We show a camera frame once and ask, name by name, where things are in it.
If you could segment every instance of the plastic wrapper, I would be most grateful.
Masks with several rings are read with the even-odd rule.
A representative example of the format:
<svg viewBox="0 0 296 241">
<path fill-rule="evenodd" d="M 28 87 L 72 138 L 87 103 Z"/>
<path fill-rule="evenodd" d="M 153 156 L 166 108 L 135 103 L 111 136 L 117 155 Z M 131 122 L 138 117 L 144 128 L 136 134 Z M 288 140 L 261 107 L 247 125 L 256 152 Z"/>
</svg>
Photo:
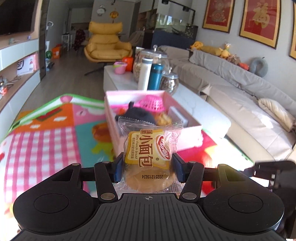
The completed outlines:
<svg viewBox="0 0 296 241">
<path fill-rule="evenodd" d="M 118 125 L 126 137 L 124 175 L 115 189 L 122 193 L 177 193 L 184 185 L 177 181 L 172 153 L 183 129 L 182 122 L 161 127 L 120 117 Z"/>
</svg>

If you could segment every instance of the sofa cushion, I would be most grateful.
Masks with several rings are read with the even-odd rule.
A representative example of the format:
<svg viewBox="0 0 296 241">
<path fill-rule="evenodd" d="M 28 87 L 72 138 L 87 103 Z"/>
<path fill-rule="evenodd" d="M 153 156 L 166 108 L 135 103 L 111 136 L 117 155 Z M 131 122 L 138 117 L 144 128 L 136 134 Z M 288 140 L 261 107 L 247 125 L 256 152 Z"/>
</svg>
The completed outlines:
<svg viewBox="0 0 296 241">
<path fill-rule="evenodd" d="M 199 50 L 194 50 L 189 61 L 214 72 L 234 86 L 245 90 L 251 95 L 255 95 L 258 99 L 269 98 L 277 101 L 296 117 L 296 101 L 265 79 L 222 58 Z"/>
<path fill-rule="evenodd" d="M 215 85 L 206 92 L 232 119 L 245 129 L 275 160 L 285 159 L 296 142 L 294 132 L 263 111 L 256 98 L 235 87 Z"/>
<path fill-rule="evenodd" d="M 120 50 L 94 50 L 90 53 L 90 56 L 94 59 L 106 59 L 106 60 L 117 60 L 128 56 L 129 52 L 124 49 Z"/>
<path fill-rule="evenodd" d="M 179 79 L 182 82 L 191 86 L 196 91 L 201 91 L 210 85 L 232 86 L 226 80 L 213 72 L 188 61 L 179 61 L 176 63 L 176 66 L 173 68 L 173 72 L 179 75 Z"/>
<path fill-rule="evenodd" d="M 115 49 L 116 44 L 95 44 L 96 50 L 111 50 Z"/>
<path fill-rule="evenodd" d="M 277 101 L 262 98 L 258 100 L 259 107 L 277 121 L 287 132 L 290 132 L 295 117 L 285 110 Z"/>
<path fill-rule="evenodd" d="M 88 53 L 91 53 L 92 51 L 96 50 L 96 44 L 89 43 L 89 44 L 86 46 L 86 50 L 87 50 Z"/>
<path fill-rule="evenodd" d="M 175 48 L 171 46 L 162 45 L 159 49 L 168 55 L 168 59 L 188 60 L 189 51 L 185 49 Z"/>
<path fill-rule="evenodd" d="M 116 44 L 119 41 L 117 35 L 99 35 L 94 34 L 89 42 L 94 44 Z"/>
<path fill-rule="evenodd" d="M 122 31 L 122 23 L 89 23 L 89 31 L 93 34 L 116 34 Z"/>
</svg>

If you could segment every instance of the white thermos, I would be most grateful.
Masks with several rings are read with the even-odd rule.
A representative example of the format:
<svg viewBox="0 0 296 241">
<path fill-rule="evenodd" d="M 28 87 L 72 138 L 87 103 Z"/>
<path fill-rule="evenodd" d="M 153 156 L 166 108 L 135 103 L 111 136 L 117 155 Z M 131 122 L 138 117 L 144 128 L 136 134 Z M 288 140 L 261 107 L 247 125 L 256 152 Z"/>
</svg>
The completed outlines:
<svg viewBox="0 0 296 241">
<path fill-rule="evenodd" d="M 138 90 L 147 90 L 152 63 L 153 59 L 142 58 Z"/>
</svg>

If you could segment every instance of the pink box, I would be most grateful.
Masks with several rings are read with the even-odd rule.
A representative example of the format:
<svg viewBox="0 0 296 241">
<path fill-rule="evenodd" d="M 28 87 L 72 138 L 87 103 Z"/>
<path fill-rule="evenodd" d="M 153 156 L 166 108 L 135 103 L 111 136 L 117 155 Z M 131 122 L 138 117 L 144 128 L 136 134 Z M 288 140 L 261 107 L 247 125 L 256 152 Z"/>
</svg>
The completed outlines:
<svg viewBox="0 0 296 241">
<path fill-rule="evenodd" d="M 138 102 L 148 94 L 162 97 L 166 109 L 170 106 L 174 106 L 188 119 L 188 127 L 182 130 L 179 137 L 177 151 L 200 146 L 200 139 L 202 138 L 201 124 L 165 91 L 107 91 L 105 96 L 105 113 L 115 155 L 119 155 L 123 152 L 125 138 L 120 133 L 118 124 L 115 121 L 115 113 L 110 106 L 128 104 L 130 101 Z"/>
</svg>

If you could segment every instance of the play mat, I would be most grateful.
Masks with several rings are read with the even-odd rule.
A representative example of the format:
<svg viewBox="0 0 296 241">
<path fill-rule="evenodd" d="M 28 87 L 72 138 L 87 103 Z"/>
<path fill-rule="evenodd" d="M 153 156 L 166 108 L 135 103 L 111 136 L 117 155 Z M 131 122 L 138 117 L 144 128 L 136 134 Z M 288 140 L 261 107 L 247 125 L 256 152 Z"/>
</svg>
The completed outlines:
<svg viewBox="0 0 296 241">
<path fill-rule="evenodd" d="M 201 147 L 179 152 L 185 161 L 206 167 L 226 163 L 240 170 L 252 166 L 227 140 L 213 141 L 204 131 L 202 135 Z M 12 206 L 20 194 L 72 163 L 93 167 L 113 160 L 103 101 L 67 94 L 21 113 L 0 144 L 0 240 L 18 232 Z M 96 196 L 94 182 L 84 190 Z M 202 190 L 209 193 L 210 183 L 204 182 Z"/>
</svg>

